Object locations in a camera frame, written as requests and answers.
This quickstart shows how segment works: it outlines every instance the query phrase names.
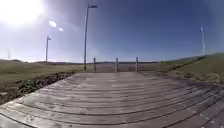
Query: sky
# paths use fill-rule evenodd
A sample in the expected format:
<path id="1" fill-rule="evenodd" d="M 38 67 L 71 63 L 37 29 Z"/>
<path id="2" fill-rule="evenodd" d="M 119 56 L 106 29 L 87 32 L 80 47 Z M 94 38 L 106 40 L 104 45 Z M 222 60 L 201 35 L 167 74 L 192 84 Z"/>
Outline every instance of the sky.
<path id="1" fill-rule="evenodd" d="M 83 62 L 85 15 L 89 11 L 87 61 L 173 60 L 224 51 L 223 0 L 42 0 L 44 14 L 15 27 L 0 21 L 0 58 Z M 48 24 L 49 20 L 63 32 Z"/>

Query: green grass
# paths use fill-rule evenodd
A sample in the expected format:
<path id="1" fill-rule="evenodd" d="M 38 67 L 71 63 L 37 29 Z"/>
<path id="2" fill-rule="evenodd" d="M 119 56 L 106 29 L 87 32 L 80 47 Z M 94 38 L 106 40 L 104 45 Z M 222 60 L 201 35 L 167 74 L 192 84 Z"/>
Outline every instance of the green grass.
<path id="1" fill-rule="evenodd" d="M 82 65 L 49 65 L 0 60 L 0 85 L 59 72 L 79 71 Z"/>
<path id="2" fill-rule="evenodd" d="M 224 53 L 162 62 L 151 70 L 224 84 Z"/>

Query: sunlight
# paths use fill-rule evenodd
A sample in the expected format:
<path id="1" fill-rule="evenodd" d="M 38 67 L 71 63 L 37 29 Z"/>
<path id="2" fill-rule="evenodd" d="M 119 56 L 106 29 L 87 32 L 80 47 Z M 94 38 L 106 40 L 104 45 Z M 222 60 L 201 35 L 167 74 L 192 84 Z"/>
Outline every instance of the sunlight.
<path id="1" fill-rule="evenodd" d="M 0 21 L 13 26 L 29 24 L 43 14 L 40 0 L 0 0 Z"/>
<path id="2" fill-rule="evenodd" d="M 64 31 L 64 29 L 63 29 L 63 28 L 59 28 L 58 30 L 59 30 L 59 31 L 61 31 L 61 32 L 63 32 L 63 31 Z"/>
<path id="3" fill-rule="evenodd" d="M 52 21 L 52 20 L 49 21 L 49 25 L 50 25 L 51 27 L 53 27 L 53 28 L 57 27 L 56 22 L 54 22 L 54 21 Z"/>

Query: wooden deck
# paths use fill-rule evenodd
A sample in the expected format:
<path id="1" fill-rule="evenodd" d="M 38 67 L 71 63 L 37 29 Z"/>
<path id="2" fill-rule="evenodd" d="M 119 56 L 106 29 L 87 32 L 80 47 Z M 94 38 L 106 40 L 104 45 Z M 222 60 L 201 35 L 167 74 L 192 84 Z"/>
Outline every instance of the wooden deck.
<path id="1" fill-rule="evenodd" d="M 151 73 L 80 73 L 0 106 L 0 128 L 224 128 L 224 90 Z"/>

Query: field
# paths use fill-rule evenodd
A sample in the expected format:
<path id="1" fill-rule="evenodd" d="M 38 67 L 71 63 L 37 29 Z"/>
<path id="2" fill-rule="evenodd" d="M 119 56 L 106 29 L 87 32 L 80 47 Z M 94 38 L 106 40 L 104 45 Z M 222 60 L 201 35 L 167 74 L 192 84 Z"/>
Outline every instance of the field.
<path id="1" fill-rule="evenodd" d="M 173 76 L 193 78 L 204 82 L 224 84 L 224 54 L 212 54 L 161 62 L 147 68 Z"/>
<path id="2" fill-rule="evenodd" d="M 80 72 L 83 65 L 0 60 L 0 104 Z"/>

